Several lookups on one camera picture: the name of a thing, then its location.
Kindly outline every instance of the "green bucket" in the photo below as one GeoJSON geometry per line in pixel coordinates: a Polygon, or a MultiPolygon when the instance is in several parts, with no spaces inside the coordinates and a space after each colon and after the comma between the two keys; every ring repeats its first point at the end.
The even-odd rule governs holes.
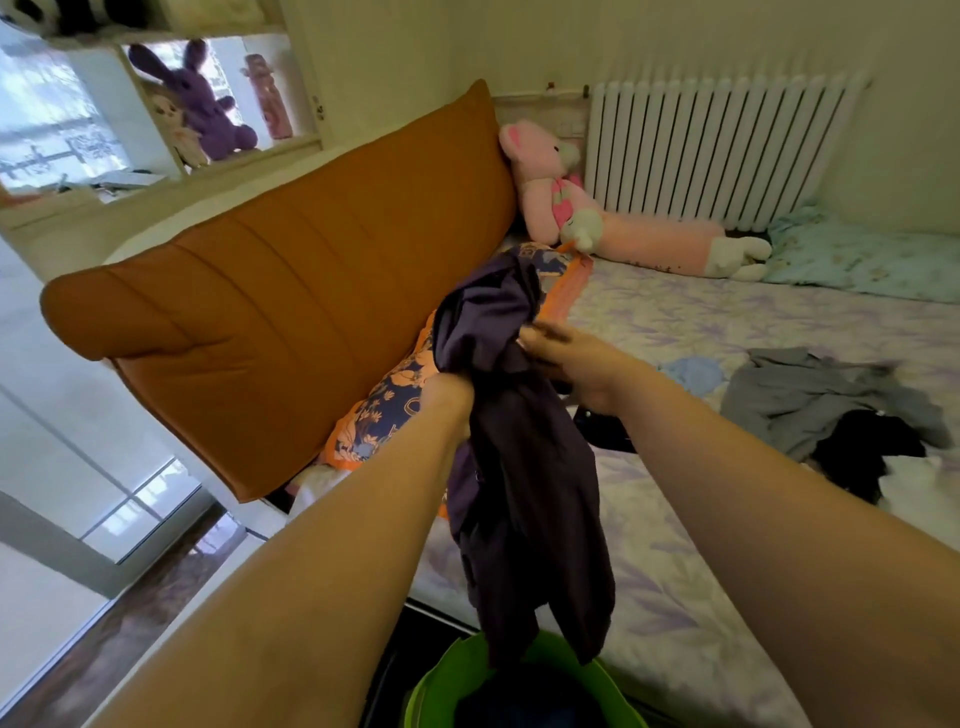
{"type": "MultiPolygon", "coordinates": [[[[453,728],[457,703],[493,677],[487,667],[487,640],[483,634],[457,640],[436,666],[417,683],[407,703],[404,728],[453,728]]],[[[610,728],[646,728],[637,712],[596,660],[581,666],[562,637],[540,632],[523,662],[547,665],[565,672],[593,698],[610,728]]]]}

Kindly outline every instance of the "purple stuffed rabbit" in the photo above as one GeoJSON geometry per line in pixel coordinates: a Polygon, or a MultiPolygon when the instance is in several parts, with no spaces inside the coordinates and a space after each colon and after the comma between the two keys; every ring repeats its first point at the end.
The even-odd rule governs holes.
{"type": "Polygon", "coordinates": [[[213,97],[213,89],[201,75],[200,67],[206,61],[206,41],[191,40],[183,54],[183,68],[172,71],[145,45],[136,43],[127,54],[130,63],[144,73],[160,79],[163,85],[180,97],[183,105],[183,123],[200,134],[200,146],[208,157],[225,159],[237,149],[253,149],[256,132],[248,127],[234,126],[227,112],[236,106],[232,96],[213,97]]]}

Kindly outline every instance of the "radiator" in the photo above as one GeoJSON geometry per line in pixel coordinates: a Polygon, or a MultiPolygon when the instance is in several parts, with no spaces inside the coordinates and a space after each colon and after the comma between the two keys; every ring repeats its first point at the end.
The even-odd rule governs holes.
{"type": "Polygon", "coordinates": [[[860,75],[595,85],[587,191],[608,210],[764,231],[817,191],[860,75]]]}

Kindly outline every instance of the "orange headboard cushion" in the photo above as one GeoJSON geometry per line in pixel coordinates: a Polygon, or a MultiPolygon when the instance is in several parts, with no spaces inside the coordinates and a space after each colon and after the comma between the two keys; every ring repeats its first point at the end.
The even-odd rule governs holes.
{"type": "Polygon", "coordinates": [[[170,242],[51,281],[54,333],[111,358],[241,500],[279,487],[406,354],[516,213],[487,85],[170,242]]]}

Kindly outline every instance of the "person's left hand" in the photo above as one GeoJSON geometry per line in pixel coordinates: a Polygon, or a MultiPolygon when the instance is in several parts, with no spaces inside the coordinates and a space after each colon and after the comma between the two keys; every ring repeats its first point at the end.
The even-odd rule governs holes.
{"type": "Polygon", "coordinates": [[[470,435],[469,419],[472,408],[473,385],[465,376],[439,372],[423,383],[420,412],[438,412],[450,417],[458,428],[458,442],[466,440],[470,435]]]}

